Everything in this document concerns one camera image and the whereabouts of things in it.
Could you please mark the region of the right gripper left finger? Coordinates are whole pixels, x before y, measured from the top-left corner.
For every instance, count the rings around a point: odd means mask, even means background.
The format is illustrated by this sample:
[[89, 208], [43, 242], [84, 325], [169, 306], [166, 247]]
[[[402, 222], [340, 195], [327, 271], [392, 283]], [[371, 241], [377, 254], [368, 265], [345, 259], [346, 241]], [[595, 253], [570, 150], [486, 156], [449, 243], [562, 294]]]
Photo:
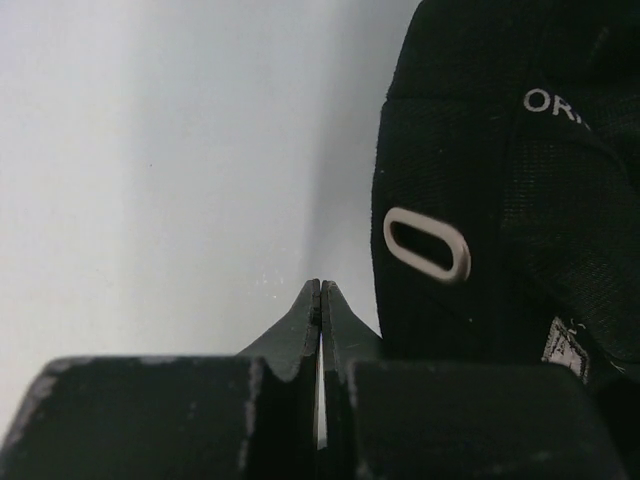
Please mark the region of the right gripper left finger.
[[1, 446], [5, 479], [311, 479], [320, 283], [240, 353], [62, 357]]

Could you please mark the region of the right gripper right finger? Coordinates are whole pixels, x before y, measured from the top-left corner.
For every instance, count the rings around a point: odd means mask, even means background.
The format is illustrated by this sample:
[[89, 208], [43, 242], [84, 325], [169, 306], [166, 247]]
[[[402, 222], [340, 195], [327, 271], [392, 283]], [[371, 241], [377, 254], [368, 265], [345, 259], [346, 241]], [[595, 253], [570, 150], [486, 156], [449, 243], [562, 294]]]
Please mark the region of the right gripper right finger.
[[321, 292], [326, 479], [624, 479], [577, 378], [550, 364], [391, 361], [336, 283]]

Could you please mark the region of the black shirts in basket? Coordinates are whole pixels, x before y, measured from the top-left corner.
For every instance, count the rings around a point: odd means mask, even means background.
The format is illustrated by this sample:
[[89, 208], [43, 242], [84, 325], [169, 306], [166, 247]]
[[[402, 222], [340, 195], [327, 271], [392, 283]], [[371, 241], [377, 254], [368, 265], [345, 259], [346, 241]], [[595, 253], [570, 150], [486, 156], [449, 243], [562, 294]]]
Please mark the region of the black shirts in basket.
[[637, 2], [421, 2], [371, 219], [387, 357], [563, 363], [638, 477]]

